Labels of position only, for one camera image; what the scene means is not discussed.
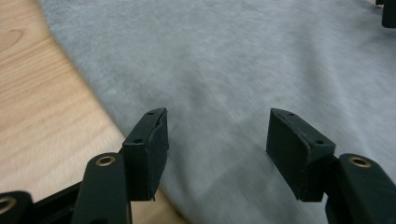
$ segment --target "wood grain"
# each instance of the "wood grain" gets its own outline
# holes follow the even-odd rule
[[[82,179],[124,137],[51,36],[34,0],[0,0],[0,192],[43,199]],[[159,191],[134,223],[187,223]]]

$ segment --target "gray fabric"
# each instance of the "gray fabric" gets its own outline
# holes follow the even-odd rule
[[[271,107],[396,180],[396,31],[364,0],[41,1],[124,134],[169,110],[162,185],[193,223],[326,223],[265,153]]]

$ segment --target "black object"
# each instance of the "black object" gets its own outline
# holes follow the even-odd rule
[[[328,195],[331,224],[396,223],[396,187],[374,161],[354,154],[335,158],[335,144],[289,111],[271,109],[267,153],[297,200]]]
[[[382,12],[382,26],[396,28],[396,0],[375,0],[377,6],[384,6]]]
[[[166,115],[165,108],[146,113],[119,153],[88,162],[81,183],[37,203],[27,192],[0,194],[0,223],[132,223],[129,201],[153,200],[166,164]]]

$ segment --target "wooden table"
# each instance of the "wooden table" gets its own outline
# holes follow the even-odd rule
[[[119,132],[51,36],[35,0],[0,0],[0,192],[41,200],[120,149]],[[134,223],[187,223],[159,191]]]

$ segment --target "wooden surface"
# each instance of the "wooden surface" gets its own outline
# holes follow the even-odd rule
[[[51,36],[34,0],[0,0],[0,192],[34,201],[82,179],[124,137]],[[134,223],[186,223],[166,197],[133,203]]]

